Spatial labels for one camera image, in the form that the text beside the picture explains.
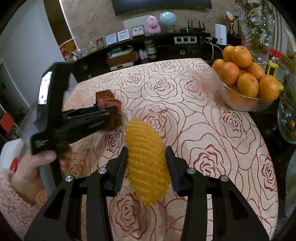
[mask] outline silver screw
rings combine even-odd
[[[100,168],[100,169],[98,170],[98,173],[99,173],[99,174],[104,174],[104,173],[106,173],[106,171],[107,171],[107,169],[104,168],[104,167],[102,167],[102,168]]]
[[[221,178],[221,181],[223,181],[223,182],[228,182],[228,180],[229,180],[229,178],[225,175],[221,176],[220,178]]]
[[[195,173],[195,169],[193,169],[193,168],[188,168],[188,169],[187,169],[187,172],[188,172],[189,174],[194,174],[194,173]]]
[[[66,176],[66,178],[65,178],[65,180],[66,180],[66,182],[72,182],[72,180],[73,180],[73,176]]]

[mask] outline wallpaper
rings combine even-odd
[[[79,48],[87,47],[90,41],[95,42],[99,38],[124,30],[123,20],[143,15],[159,17],[162,12],[171,11],[177,16],[177,29],[186,27],[188,20],[193,20],[195,27],[198,27],[199,20],[204,21],[206,30],[213,37],[216,23],[226,25],[225,11],[237,15],[234,0],[212,0],[212,9],[148,9],[118,17],[114,14],[111,0],[62,0],[62,5]]]

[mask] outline blue globe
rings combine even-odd
[[[177,17],[172,12],[164,12],[159,16],[159,22],[166,27],[172,28],[177,24]]]

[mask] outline wall-mounted tv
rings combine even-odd
[[[159,7],[212,8],[211,0],[112,0],[115,15]]]

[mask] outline pink fuzzy sleeve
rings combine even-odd
[[[0,211],[15,233],[23,240],[39,208],[26,203],[10,186],[13,172],[0,171]]]

